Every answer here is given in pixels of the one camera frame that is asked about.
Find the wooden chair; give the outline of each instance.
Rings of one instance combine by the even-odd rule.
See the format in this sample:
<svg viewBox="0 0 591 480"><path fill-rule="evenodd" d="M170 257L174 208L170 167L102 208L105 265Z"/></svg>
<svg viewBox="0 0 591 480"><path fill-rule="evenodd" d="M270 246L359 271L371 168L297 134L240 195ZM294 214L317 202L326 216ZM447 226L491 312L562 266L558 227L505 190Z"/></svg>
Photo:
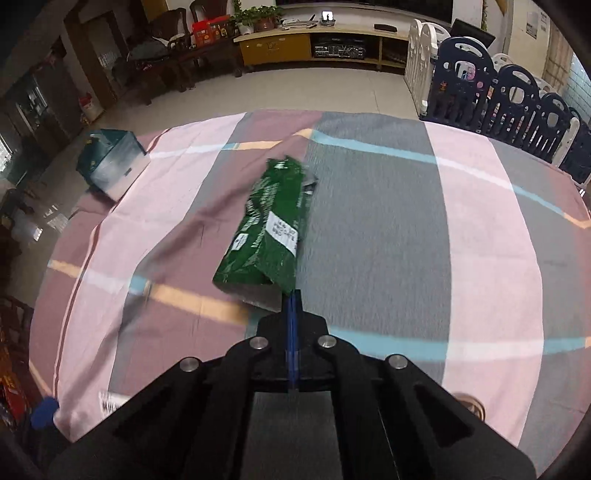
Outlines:
<svg viewBox="0 0 591 480"><path fill-rule="evenodd" d="M188 50L191 46L191 33L187 27L187 11L176 8L164 12L150 23L150 34L168 40L168 49L172 53Z"/></svg>
<svg viewBox="0 0 591 480"><path fill-rule="evenodd" d="M179 92L192 88L194 82L189 72L183 67L179 55L186 53L191 47L191 34L187 27L187 11L184 8L168 10L148 25L148 32L152 37L168 40L169 57L159 61L149 62L149 66L141 72L141 96L146 105L152 103L157 93L162 93L163 82L173 77L173 83Z"/></svg>
<svg viewBox="0 0 591 480"><path fill-rule="evenodd" d="M193 14L193 21L199 22L226 15L227 6L226 2L220 0L194 0L189 5L189 10Z"/></svg>
<svg viewBox="0 0 591 480"><path fill-rule="evenodd" d="M41 401L28 368L32 319L32 307L14 297L0 296L0 384L7 382L4 388L11 389L9 406L17 420L29 405Z"/></svg>

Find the green plastic bag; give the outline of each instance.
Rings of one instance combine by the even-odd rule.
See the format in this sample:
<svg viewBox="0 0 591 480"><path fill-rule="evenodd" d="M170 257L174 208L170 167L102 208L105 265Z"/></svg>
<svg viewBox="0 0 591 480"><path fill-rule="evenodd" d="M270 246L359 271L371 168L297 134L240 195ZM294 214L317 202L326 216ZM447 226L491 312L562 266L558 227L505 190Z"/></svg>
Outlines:
<svg viewBox="0 0 591 480"><path fill-rule="evenodd" d="M313 184L297 160L267 160L213 277L218 288L247 303L281 310L281 293L296 287L297 245Z"/></svg>

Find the shelf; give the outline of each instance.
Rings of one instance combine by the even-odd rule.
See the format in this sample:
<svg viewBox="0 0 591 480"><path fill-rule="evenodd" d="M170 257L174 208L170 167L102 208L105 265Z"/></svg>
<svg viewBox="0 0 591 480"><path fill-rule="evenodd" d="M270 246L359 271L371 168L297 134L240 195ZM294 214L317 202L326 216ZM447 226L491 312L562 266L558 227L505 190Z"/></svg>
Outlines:
<svg viewBox="0 0 591 480"><path fill-rule="evenodd" d="M376 59L341 59L341 58L334 58L334 57L327 57L325 59L323 58L311 58L310 60L312 61L350 61L352 63L369 63L370 65L377 65L378 61Z"/></svg>
<svg viewBox="0 0 591 480"><path fill-rule="evenodd" d="M405 69L406 64L401 61L382 60L382 65L387 67L394 67L396 69Z"/></svg>
<svg viewBox="0 0 591 480"><path fill-rule="evenodd" d="M312 58L310 60L312 60L312 61L350 61L352 63L368 63L370 65L380 65L381 64L381 65L386 66L386 67L394 67L394 68L397 68L397 69L403 69L406 66L404 63L399 62L399 61L382 60L381 63L380 63L380 61L378 59L363 59L363 60L360 60L360 59L341 59L341 58L336 59L334 57L329 57L329 58L323 59L323 58L316 58L315 57L315 58Z"/></svg>
<svg viewBox="0 0 591 480"><path fill-rule="evenodd" d="M382 38L394 38L396 40L403 40L408 41L408 33L406 32L388 32L384 30L376 30L371 27L365 27L362 25L346 25L341 24L339 22L336 23L334 27L324 27L322 25L318 25L313 28L292 28L290 30L281 30L280 28L274 28L272 30L265 30L264 32L258 33L250 33L247 35L240 35L239 37L234 38L235 43L240 43L241 41L245 40L254 40L257 38L268 38L268 37L278 37L283 35L295 35L298 33L330 33L330 34L356 34L356 35L373 35L374 37L382 37Z"/></svg>

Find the potted plant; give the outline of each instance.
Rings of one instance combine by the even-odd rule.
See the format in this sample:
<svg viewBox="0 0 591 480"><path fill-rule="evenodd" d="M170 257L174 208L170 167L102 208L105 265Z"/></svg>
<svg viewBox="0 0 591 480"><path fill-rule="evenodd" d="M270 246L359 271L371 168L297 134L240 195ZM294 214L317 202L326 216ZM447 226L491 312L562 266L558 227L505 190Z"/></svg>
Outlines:
<svg viewBox="0 0 591 480"><path fill-rule="evenodd" d="M242 2L240 0L233 0L234 14L230 18L236 22L240 35L247 35L254 32L253 23L256 20L254 17L254 9L256 7L249 8L248 10L242 9Z"/></svg>
<svg viewBox="0 0 591 480"><path fill-rule="evenodd" d="M279 24L279 20L283 16L283 9L275 5L270 7L263 5L258 8L258 16L259 18L254 24L255 32L272 30Z"/></svg>
<svg viewBox="0 0 591 480"><path fill-rule="evenodd" d="M241 0L233 0L233 4L234 15L232 18L236 21L241 35L253 31L271 30L279 24L279 19L283 15L283 10L280 7L263 5L243 10Z"/></svg>

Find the dark blue fence panel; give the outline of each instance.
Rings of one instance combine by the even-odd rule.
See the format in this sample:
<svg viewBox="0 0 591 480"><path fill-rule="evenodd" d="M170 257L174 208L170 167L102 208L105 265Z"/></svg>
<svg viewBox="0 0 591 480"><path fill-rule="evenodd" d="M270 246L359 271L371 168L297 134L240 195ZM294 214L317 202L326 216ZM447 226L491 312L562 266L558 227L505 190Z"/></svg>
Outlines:
<svg viewBox="0 0 591 480"><path fill-rule="evenodd" d="M569 129L573 115L558 93L546 93L538 106L523 144L515 146L521 146L526 152L552 162L552 156L564 133Z"/></svg>
<svg viewBox="0 0 591 480"><path fill-rule="evenodd" d="M581 120L581 116L574 108L571 108L570 112ZM568 173L579 184L585 183L591 175L591 129L585 122L581 121L579 131L560 164L560 169Z"/></svg>
<svg viewBox="0 0 591 480"><path fill-rule="evenodd" d="M505 65L494 82L494 92L481 132L509 145L521 146L532 115L540 101L534 77L519 65Z"/></svg>
<svg viewBox="0 0 591 480"><path fill-rule="evenodd" d="M472 72L465 78L458 76L456 69L463 64L474 65L473 78L467 78ZM491 57L482 45L469 38L447 38L439 45L423 120L479 131L488 104L486 95L494 78Z"/></svg>

